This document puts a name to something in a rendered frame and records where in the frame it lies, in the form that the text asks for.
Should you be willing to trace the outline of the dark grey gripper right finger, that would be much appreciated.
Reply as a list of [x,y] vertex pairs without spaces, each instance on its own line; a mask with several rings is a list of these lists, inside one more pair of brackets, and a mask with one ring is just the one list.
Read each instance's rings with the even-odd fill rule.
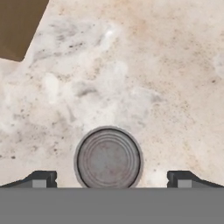
[[223,188],[223,185],[201,179],[191,171],[168,171],[167,179],[168,188]]

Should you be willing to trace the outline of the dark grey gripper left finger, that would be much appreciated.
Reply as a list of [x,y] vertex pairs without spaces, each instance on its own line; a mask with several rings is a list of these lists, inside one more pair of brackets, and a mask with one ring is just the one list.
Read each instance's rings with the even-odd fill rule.
[[56,188],[56,171],[34,171],[24,179],[11,182],[6,185],[0,185],[0,188]]

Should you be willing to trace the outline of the grey metal can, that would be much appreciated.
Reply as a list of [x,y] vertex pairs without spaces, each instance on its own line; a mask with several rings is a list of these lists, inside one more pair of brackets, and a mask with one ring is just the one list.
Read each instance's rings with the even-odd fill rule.
[[82,187],[133,188],[143,174],[144,157],[139,143],[128,131],[101,126],[80,140],[73,168]]

